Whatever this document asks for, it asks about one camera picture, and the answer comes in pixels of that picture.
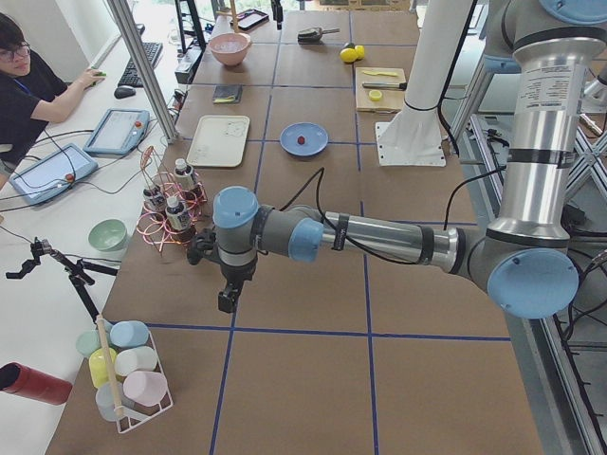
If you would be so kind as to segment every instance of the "white plastic base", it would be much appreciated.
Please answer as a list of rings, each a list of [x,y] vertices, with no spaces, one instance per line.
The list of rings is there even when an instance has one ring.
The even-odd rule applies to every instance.
[[[435,121],[426,118],[416,124],[402,121],[403,112],[392,122],[376,123],[379,165],[444,167],[447,162],[435,112],[428,113],[436,118]]]

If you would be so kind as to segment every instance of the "light green bowl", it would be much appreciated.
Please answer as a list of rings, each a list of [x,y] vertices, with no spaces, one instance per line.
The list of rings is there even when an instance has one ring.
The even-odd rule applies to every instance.
[[[121,220],[104,220],[88,234],[88,243],[98,251],[117,251],[126,244],[126,226]]]

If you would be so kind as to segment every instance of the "knife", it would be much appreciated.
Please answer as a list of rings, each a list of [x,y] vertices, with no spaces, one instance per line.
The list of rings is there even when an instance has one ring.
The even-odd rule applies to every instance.
[[[379,90],[406,90],[406,82],[363,82],[362,88],[376,88]]]

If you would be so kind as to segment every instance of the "blue joint cap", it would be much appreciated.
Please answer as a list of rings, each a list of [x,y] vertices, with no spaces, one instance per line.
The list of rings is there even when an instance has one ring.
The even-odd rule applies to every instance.
[[[551,15],[574,26],[595,26],[607,21],[605,0],[540,0]]]
[[[487,73],[493,74],[519,74],[521,67],[512,58],[494,57],[484,55],[484,65]]]
[[[212,220],[218,228],[232,229],[248,223],[259,209],[257,196],[245,187],[227,187],[212,201]]]
[[[291,232],[288,257],[294,261],[314,262],[319,254],[323,231],[322,223],[311,218],[303,218]]]
[[[502,261],[489,275],[487,293],[508,313],[526,319],[548,318],[578,292],[578,271],[561,252],[526,249]]]

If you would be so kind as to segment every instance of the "yellow lemon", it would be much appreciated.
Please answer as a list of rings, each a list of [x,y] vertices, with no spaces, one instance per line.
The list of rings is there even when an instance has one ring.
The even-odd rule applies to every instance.
[[[342,49],[340,52],[340,58],[346,64],[351,64],[355,62],[358,57],[359,55],[357,54],[356,50],[350,47]]]
[[[356,45],[354,50],[357,53],[357,60],[364,59],[364,45]]]

